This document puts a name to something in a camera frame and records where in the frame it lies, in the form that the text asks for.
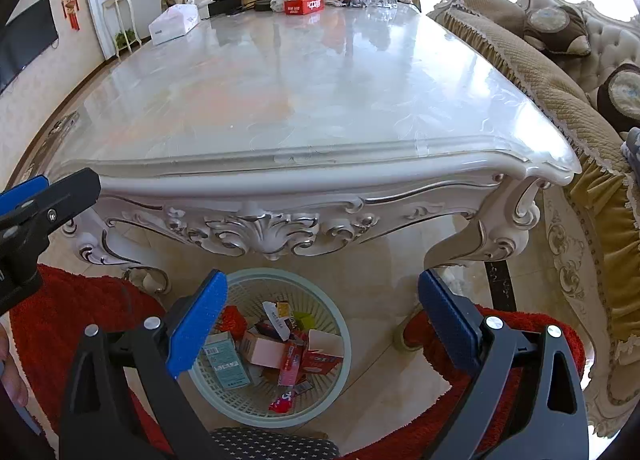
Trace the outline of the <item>person left hand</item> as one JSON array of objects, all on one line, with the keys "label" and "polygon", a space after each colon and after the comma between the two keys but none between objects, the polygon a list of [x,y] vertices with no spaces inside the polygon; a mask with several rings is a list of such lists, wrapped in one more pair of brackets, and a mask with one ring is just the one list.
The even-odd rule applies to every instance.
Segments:
[{"label": "person left hand", "polygon": [[0,326],[0,359],[4,365],[1,383],[6,394],[15,405],[25,407],[28,403],[28,389],[10,353],[9,336],[3,326]]}]

